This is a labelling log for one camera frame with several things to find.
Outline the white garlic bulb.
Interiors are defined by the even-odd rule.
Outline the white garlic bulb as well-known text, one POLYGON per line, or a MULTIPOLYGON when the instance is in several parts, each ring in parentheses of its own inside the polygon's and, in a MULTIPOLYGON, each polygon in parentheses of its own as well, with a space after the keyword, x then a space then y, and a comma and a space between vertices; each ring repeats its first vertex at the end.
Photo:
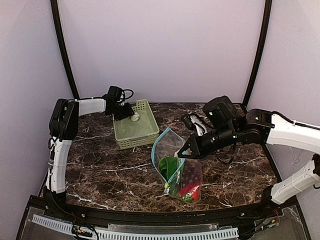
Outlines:
POLYGON ((130 117, 130 119, 131 119, 133 122, 137 122, 137 121, 140 119, 140 114, 136 112, 134 115, 132 115, 132 116, 130 117))

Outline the green bok choy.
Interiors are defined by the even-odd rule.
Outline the green bok choy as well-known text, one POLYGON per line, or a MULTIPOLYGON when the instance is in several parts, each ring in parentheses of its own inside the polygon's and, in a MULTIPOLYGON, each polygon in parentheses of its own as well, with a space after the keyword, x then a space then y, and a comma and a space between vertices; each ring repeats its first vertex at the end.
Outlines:
POLYGON ((160 175, 168 182, 171 177, 181 168, 182 160, 178 157, 165 156, 158 163, 160 175))

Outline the clear zip top bag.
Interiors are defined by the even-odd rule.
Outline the clear zip top bag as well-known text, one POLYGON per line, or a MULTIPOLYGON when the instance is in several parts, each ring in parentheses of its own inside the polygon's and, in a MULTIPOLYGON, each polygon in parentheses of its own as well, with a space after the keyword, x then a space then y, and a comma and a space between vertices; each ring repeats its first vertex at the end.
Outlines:
POLYGON ((163 183, 164 193, 193 204, 201 199, 202 165, 198 160, 178 157, 185 140, 166 128, 151 150, 152 164, 163 183))

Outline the dark red grapes bunch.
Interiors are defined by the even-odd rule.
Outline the dark red grapes bunch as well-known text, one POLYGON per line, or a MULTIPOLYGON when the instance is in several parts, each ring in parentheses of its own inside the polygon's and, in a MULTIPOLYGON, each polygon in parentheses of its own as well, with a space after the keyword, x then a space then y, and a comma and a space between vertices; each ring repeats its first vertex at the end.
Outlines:
POLYGON ((181 184, 183 187, 199 183, 202 179, 202 166, 197 160, 187 159, 184 162, 183 172, 181 176, 181 184))

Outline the orange red chili pepper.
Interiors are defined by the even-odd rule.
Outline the orange red chili pepper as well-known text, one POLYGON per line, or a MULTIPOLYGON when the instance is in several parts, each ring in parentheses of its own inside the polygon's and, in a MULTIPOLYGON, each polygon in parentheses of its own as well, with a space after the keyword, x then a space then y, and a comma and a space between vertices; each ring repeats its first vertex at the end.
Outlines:
POLYGON ((181 188, 178 193, 182 200, 186 203, 195 203, 200 195, 200 184, 194 183, 194 184, 187 184, 185 187, 181 188))

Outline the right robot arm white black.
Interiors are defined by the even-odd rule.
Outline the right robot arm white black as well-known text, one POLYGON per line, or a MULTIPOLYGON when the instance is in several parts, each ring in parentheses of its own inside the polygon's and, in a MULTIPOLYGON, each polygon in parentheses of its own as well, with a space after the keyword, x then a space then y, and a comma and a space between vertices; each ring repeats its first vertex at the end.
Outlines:
POLYGON ((202 159, 237 143, 281 145, 312 152, 312 159, 299 171, 264 190, 264 198, 278 205, 320 181, 318 126, 291 120, 277 111, 257 108, 240 116, 226 95, 212 99, 202 111, 213 129, 202 135, 191 134, 178 151, 179 158, 202 159))

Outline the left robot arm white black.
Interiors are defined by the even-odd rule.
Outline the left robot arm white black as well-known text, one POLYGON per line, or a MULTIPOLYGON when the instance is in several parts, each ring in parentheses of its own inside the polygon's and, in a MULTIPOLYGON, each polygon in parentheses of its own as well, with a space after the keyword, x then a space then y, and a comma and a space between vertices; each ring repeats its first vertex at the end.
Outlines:
POLYGON ((131 89, 110 86, 103 96, 57 100, 49 121, 50 150, 45 187, 53 194, 66 192, 65 174, 72 141, 79 130, 79 117, 104 113, 113 121, 132 117, 135 112, 126 102, 134 95, 131 89))

